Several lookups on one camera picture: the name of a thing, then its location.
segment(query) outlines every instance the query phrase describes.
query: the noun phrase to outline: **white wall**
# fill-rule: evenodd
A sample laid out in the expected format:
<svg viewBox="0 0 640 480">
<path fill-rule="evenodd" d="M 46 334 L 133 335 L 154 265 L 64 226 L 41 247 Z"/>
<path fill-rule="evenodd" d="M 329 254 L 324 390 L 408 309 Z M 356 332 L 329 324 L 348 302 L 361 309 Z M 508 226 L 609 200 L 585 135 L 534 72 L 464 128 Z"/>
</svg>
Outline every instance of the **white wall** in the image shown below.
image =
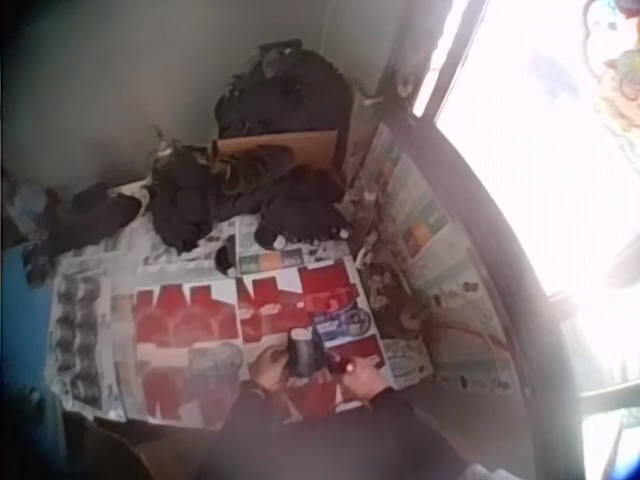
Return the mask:
<svg viewBox="0 0 640 480">
<path fill-rule="evenodd" d="M 73 188 L 144 172 L 159 124 L 185 142 L 256 45 L 318 49 L 325 0 L 67 0 L 37 12 L 5 54 L 3 161 Z"/>
<path fill-rule="evenodd" d="M 366 95 L 392 54 L 406 0 L 327 0 L 323 55 Z"/>
</svg>

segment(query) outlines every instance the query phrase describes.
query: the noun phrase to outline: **cardboard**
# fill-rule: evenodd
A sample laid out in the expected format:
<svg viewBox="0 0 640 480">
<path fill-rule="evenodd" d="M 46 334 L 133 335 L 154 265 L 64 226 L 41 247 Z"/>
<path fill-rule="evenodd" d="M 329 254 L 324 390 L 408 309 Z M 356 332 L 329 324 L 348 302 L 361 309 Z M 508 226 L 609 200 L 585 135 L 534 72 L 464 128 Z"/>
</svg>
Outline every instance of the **cardboard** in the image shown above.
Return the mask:
<svg viewBox="0 0 640 480">
<path fill-rule="evenodd" d="M 212 151 L 224 154 L 240 153 L 260 145 L 286 145 L 293 150 L 298 163 L 323 170 L 333 170 L 337 131 L 278 133 L 213 140 Z"/>
</svg>

